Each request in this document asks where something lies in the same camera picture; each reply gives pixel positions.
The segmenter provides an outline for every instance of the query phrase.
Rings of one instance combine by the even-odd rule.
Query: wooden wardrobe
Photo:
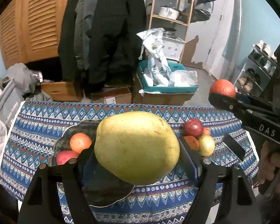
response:
[[[13,0],[0,16],[0,47],[8,68],[57,57],[67,0]]]

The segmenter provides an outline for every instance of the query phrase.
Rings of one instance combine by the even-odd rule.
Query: patterned tablecloth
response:
[[[248,179],[258,171],[258,163],[241,121],[227,111],[213,107],[178,107],[155,105],[102,105],[57,102],[23,102],[2,154],[0,183],[8,192],[23,201],[29,183],[41,163],[51,165],[54,145],[66,129],[82,120],[99,120],[128,111],[147,111],[166,120],[175,132],[191,118],[208,127],[216,143],[210,159],[222,166],[239,163]],[[222,139],[229,133],[244,149],[240,160],[226,148]],[[64,193],[59,189],[64,219],[72,223]],[[222,185],[217,186],[215,200]],[[176,223],[182,221],[196,194],[180,165],[153,185],[136,186],[125,199],[104,208],[91,207],[100,223]]]

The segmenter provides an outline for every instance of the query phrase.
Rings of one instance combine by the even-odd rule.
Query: large yellow fruit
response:
[[[94,152],[98,162],[121,180],[148,185],[174,168],[179,143],[162,118],[134,111],[100,122]]]

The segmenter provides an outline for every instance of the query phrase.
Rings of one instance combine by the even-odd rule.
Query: gray floor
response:
[[[184,106],[211,106],[210,102],[208,101],[208,93],[210,91],[211,85],[214,83],[213,78],[208,75],[205,70],[195,69],[191,67],[186,68],[188,71],[197,71],[199,88],[191,98],[191,100],[184,102]]]

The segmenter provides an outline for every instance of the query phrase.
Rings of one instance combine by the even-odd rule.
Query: tablecloth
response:
[[[11,195],[23,201],[36,169],[41,163],[51,165],[54,145],[68,127],[82,120],[100,120],[128,111],[159,115],[177,134],[185,121],[197,118],[204,127],[208,127],[216,143],[211,161],[222,166],[239,163],[248,179],[258,171],[257,158],[246,131],[241,128],[241,121],[227,111],[213,107],[23,102],[1,157],[0,183]],[[243,162],[222,143],[226,133],[246,150]],[[218,184],[214,201],[218,201],[221,191],[222,185]],[[73,223],[65,195],[60,189],[58,192],[64,220]],[[90,208],[99,223],[171,224],[184,219],[196,192],[177,164],[170,174],[155,184],[136,186],[128,197],[109,207]]]

